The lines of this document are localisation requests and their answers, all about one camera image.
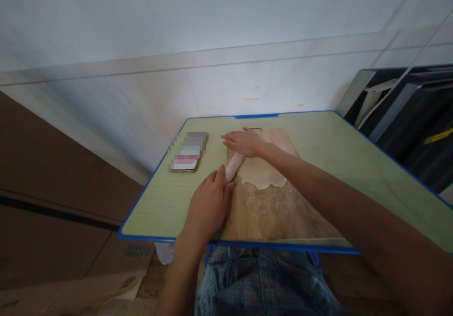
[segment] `brown cardboard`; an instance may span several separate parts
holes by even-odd
[[[59,204],[50,203],[45,200],[40,200],[40,199],[37,199],[34,197],[24,196],[24,195],[16,193],[16,192],[10,192],[10,191],[5,191],[5,190],[0,189],[0,196],[6,197],[6,198],[11,198],[13,200],[18,200],[20,202],[30,203],[30,204],[37,205],[37,206],[44,207],[44,208],[49,208],[49,209],[60,211],[60,212],[66,212],[66,213],[80,216],[80,217],[89,218],[89,219],[103,222],[103,223],[121,226],[121,222],[117,221],[115,219],[111,219],[111,218],[107,218],[107,217],[99,216],[99,215],[94,215],[89,212],[81,211],[81,210],[78,210],[75,208],[69,208],[69,207],[66,207],[63,205],[59,205]]]
[[[154,251],[153,243],[120,240],[113,232],[86,277],[147,271]]]
[[[59,295],[46,309],[47,311],[64,310],[76,306],[84,307],[97,299],[118,296],[133,288],[146,275],[146,270],[88,277],[75,281]]]
[[[0,291],[2,316],[59,315],[98,299],[119,296],[146,275],[146,270]]]
[[[22,289],[0,290],[0,314],[2,316],[38,315],[67,290],[71,283],[66,281]]]
[[[84,278],[110,233],[0,206],[0,290]]]

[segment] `rolling pin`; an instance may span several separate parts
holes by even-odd
[[[237,152],[231,157],[225,167],[225,185],[233,179],[244,158],[245,157],[242,154]]]

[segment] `mobile phone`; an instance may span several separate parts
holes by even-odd
[[[206,151],[207,132],[188,132],[169,166],[172,173],[195,172]]]

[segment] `wooden board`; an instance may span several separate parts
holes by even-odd
[[[256,130],[262,139],[300,158],[284,128]],[[227,150],[227,160],[234,155]],[[246,162],[241,166],[251,166]],[[254,241],[295,238],[339,238],[341,234],[288,182],[258,190],[233,179],[236,188],[227,212],[222,239]]]

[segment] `light green tabletop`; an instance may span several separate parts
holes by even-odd
[[[209,134],[198,170],[169,173],[173,152],[168,152],[123,224],[122,238],[159,241],[177,237],[193,192],[210,172],[226,163],[227,150],[220,136],[243,126],[283,127],[302,159],[370,196],[453,253],[453,210],[332,111],[188,119],[180,139],[187,132]],[[266,242],[350,247],[345,239]]]

